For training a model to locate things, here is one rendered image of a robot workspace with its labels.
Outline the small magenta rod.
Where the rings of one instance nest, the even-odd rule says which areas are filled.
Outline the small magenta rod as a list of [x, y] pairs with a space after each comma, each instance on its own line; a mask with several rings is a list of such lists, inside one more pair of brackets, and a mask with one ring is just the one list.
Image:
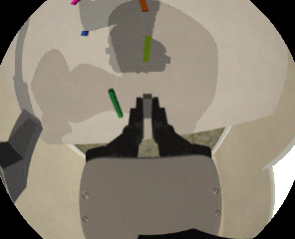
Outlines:
[[80, 0], [74, 0], [71, 4], [76, 5]]

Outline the orange rod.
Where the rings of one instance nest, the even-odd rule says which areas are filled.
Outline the orange rod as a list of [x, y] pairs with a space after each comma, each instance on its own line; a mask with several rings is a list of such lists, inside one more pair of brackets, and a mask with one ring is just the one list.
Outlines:
[[142, 11], [143, 12], [148, 11], [147, 1], [146, 0], [139, 0], [139, 1], [140, 1], [140, 4], [141, 4], [141, 7], [142, 7]]

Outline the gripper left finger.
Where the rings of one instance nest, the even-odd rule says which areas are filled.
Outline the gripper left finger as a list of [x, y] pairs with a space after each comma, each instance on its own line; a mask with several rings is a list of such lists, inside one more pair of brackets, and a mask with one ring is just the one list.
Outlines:
[[107, 146], [99, 146], [86, 151], [86, 162], [94, 157], [138, 157], [139, 144], [144, 139], [144, 104], [137, 98], [136, 108], [130, 110], [129, 124], [123, 133], [112, 140]]

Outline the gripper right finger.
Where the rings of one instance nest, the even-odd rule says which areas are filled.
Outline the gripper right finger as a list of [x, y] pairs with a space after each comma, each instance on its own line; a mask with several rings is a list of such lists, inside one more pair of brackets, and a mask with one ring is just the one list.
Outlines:
[[167, 123], [165, 108], [159, 107], [158, 97], [152, 99], [151, 128], [152, 139], [158, 145], [159, 156], [203, 154], [211, 157], [209, 146], [191, 144], [174, 131], [173, 126]]

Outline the small blue cube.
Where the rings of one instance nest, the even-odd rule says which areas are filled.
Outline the small blue cube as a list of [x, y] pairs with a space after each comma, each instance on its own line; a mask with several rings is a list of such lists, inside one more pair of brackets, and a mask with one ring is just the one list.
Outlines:
[[88, 36], [89, 31], [82, 31], [81, 36]]

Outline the grey rod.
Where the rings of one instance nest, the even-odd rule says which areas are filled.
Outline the grey rod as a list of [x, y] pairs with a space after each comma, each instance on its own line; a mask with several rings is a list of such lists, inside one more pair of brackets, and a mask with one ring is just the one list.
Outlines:
[[151, 94], [143, 94], [143, 104], [144, 104], [144, 119], [151, 119], [151, 104], [152, 104]]

